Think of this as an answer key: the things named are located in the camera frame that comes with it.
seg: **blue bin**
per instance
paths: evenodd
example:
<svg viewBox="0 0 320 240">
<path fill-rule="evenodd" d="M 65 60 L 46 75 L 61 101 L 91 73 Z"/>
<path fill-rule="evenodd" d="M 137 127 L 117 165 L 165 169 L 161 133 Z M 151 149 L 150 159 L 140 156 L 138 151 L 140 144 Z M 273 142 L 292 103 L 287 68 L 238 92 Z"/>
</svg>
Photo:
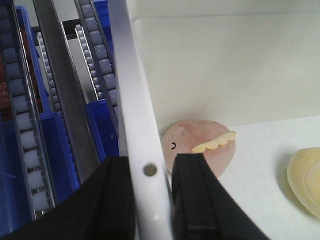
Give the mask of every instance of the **blue bin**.
<svg viewBox="0 0 320 240">
<path fill-rule="evenodd" d="M 78 187 L 77 174 L 68 150 L 66 131 L 55 113 L 40 116 L 58 203 Z M 0 124 L 0 236 L 31 221 L 25 181 L 13 122 Z"/>
<path fill-rule="evenodd" d="M 118 138 L 106 100 L 89 103 L 86 114 L 100 162 L 106 157 L 119 156 Z"/>
</svg>

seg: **screw hole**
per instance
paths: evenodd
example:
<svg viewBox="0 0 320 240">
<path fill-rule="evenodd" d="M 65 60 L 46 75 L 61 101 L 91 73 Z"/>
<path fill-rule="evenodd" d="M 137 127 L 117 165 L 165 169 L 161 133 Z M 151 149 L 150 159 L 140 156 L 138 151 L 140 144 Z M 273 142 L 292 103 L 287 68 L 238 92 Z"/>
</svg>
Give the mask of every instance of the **screw hole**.
<svg viewBox="0 0 320 240">
<path fill-rule="evenodd" d="M 152 177 L 157 173 L 157 167 L 154 164 L 148 164 L 143 168 L 144 175 Z"/>
</svg>

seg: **pink plush toy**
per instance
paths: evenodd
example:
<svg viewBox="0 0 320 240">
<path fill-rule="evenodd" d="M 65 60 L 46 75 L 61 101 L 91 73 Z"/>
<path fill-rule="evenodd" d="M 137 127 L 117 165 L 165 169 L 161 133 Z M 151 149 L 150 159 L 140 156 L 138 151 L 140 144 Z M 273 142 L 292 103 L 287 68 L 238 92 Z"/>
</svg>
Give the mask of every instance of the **pink plush toy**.
<svg viewBox="0 0 320 240">
<path fill-rule="evenodd" d="M 185 120 L 171 126 L 162 139 L 162 149 L 168 170 L 180 153 L 203 153 L 210 169 L 219 177 L 232 160 L 235 131 L 210 120 Z"/>
</svg>

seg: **plastic food toy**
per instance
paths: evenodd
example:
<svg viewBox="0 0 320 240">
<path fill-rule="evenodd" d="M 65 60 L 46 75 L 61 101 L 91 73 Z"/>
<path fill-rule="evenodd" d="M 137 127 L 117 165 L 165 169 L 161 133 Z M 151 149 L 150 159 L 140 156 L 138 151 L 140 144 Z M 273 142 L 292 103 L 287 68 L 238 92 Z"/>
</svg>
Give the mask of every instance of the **plastic food toy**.
<svg viewBox="0 0 320 240">
<path fill-rule="evenodd" d="M 210 120 L 185 120 L 171 126 L 162 139 L 167 169 L 172 172 L 174 160 L 180 153 L 203 153 L 210 169 L 219 177 L 232 160 L 235 131 Z"/>
<path fill-rule="evenodd" d="M 287 177 L 299 201 L 320 218 L 320 147 L 297 151 L 288 165 Z"/>
</svg>

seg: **gray metal beam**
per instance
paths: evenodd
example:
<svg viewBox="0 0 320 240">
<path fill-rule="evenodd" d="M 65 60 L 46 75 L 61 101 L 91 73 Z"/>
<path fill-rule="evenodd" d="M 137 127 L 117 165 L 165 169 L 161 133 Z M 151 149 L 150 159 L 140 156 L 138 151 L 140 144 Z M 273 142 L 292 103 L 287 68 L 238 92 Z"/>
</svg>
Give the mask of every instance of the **gray metal beam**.
<svg viewBox="0 0 320 240">
<path fill-rule="evenodd" d="M 85 112 L 85 98 L 52 0 L 33 0 L 51 72 L 59 94 L 79 181 L 98 167 L 99 159 Z"/>
</svg>

